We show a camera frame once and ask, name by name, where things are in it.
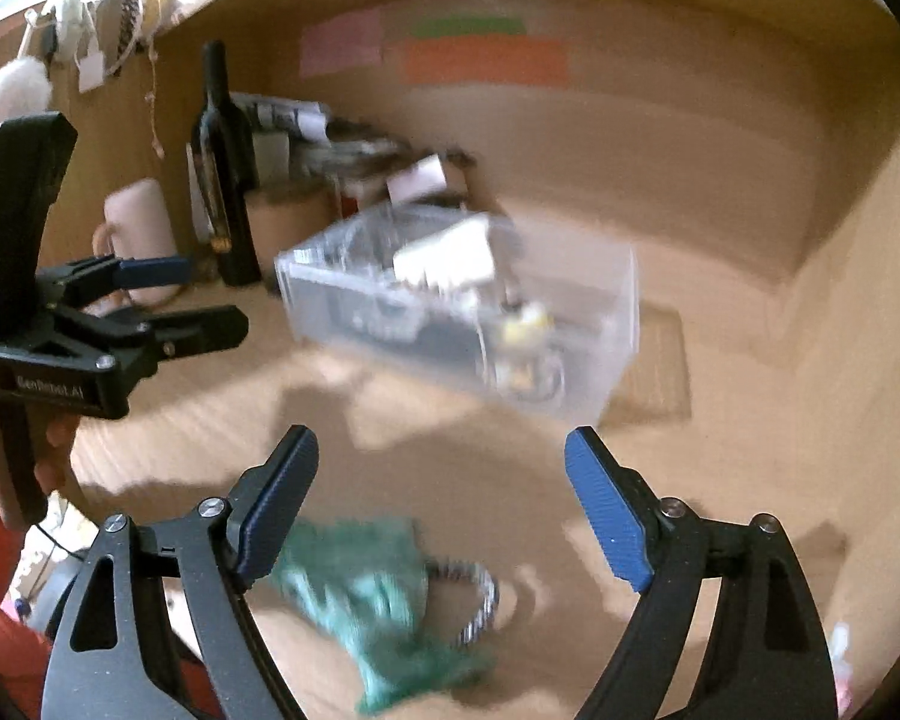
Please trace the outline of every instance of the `transparent plastic container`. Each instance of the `transparent plastic container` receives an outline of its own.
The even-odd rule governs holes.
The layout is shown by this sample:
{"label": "transparent plastic container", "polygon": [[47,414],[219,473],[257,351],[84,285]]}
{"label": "transparent plastic container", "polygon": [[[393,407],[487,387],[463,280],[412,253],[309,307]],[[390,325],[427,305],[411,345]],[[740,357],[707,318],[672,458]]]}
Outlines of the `transparent plastic container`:
{"label": "transparent plastic container", "polygon": [[547,218],[488,217],[495,279],[453,290],[396,279],[405,245],[477,217],[384,204],[284,252],[276,269],[293,331],[595,424],[638,345],[634,251]]}

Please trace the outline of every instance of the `hanging string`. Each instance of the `hanging string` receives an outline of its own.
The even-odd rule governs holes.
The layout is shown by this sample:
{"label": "hanging string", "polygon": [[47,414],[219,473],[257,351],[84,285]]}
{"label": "hanging string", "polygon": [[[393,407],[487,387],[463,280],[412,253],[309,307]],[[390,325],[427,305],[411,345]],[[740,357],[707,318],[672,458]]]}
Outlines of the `hanging string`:
{"label": "hanging string", "polygon": [[[160,28],[160,25],[163,23],[163,0],[156,0],[156,7],[156,23],[157,28]],[[151,63],[152,75],[151,90],[144,95],[144,100],[146,100],[146,103],[151,110],[151,134],[154,137],[151,141],[151,146],[154,147],[154,153],[156,154],[157,159],[163,161],[167,154],[163,149],[163,143],[160,143],[160,138],[156,134],[156,60],[160,58],[160,55],[156,52],[156,29],[154,30],[154,34],[149,36],[149,47],[146,51],[146,58],[149,59],[149,63]]]}

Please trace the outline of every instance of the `paper note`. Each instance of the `paper note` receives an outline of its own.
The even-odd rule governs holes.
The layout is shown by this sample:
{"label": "paper note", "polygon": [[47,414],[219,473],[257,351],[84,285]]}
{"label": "paper note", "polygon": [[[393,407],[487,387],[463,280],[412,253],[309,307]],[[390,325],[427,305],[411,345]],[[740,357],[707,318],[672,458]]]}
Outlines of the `paper note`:
{"label": "paper note", "polygon": [[379,65],[383,38],[379,8],[355,10],[308,26],[300,36],[300,77]]}
{"label": "paper note", "polygon": [[459,167],[444,162],[437,154],[424,157],[407,170],[401,170],[386,180],[391,205],[405,205],[430,194],[444,191],[466,195],[466,176]]}
{"label": "paper note", "polygon": [[410,84],[482,82],[565,87],[570,79],[562,40],[520,35],[410,41],[404,46],[403,62]]}
{"label": "paper note", "polygon": [[91,90],[103,86],[106,80],[106,60],[103,52],[90,52],[77,62],[77,88],[85,95]]}
{"label": "paper note", "polygon": [[450,16],[420,20],[413,25],[412,34],[418,40],[458,35],[526,35],[527,28],[522,20],[507,16]]}

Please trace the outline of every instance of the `white fluffy ball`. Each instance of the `white fluffy ball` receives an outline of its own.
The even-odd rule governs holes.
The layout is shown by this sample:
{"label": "white fluffy ball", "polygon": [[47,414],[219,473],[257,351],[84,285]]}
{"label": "white fluffy ball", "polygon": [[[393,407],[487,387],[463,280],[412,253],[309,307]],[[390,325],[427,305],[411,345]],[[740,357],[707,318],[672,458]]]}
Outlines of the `white fluffy ball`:
{"label": "white fluffy ball", "polygon": [[15,59],[0,69],[0,125],[7,119],[43,113],[50,108],[53,85],[43,62],[33,56]]}

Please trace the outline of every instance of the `cable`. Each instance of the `cable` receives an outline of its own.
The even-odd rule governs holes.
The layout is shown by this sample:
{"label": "cable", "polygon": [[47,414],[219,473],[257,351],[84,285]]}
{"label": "cable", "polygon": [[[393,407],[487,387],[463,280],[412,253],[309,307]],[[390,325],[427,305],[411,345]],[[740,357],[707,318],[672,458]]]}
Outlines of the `cable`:
{"label": "cable", "polygon": [[26,595],[20,596],[24,599],[24,601],[26,601],[27,605],[31,605],[32,603],[34,603],[34,591],[40,586],[40,580],[43,579],[43,575],[47,572],[47,566],[49,565],[50,555],[46,555],[40,565],[40,570],[37,571],[36,579],[34,579],[34,585],[31,586],[31,591],[29,591],[29,593],[27,593]]}
{"label": "cable", "polygon": [[50,541],[53,541],[53,546],[58,547],[59,549],[62,549],[74,560],[80,560],[80,562],[83,562],[83,558],[80,555],[77,555],[76,553],[71,552],[69,549],[67,549],[65,546],[63,546],[63,544],[61,544],[59,541],[57,541],[53,536],[51,536],[49,533],[47,533],[47,531],[44,530],[43,525],[37,525],[36,529],[38,531],[40,531],[40,533],[43,533],[43,535],[46,536]]}

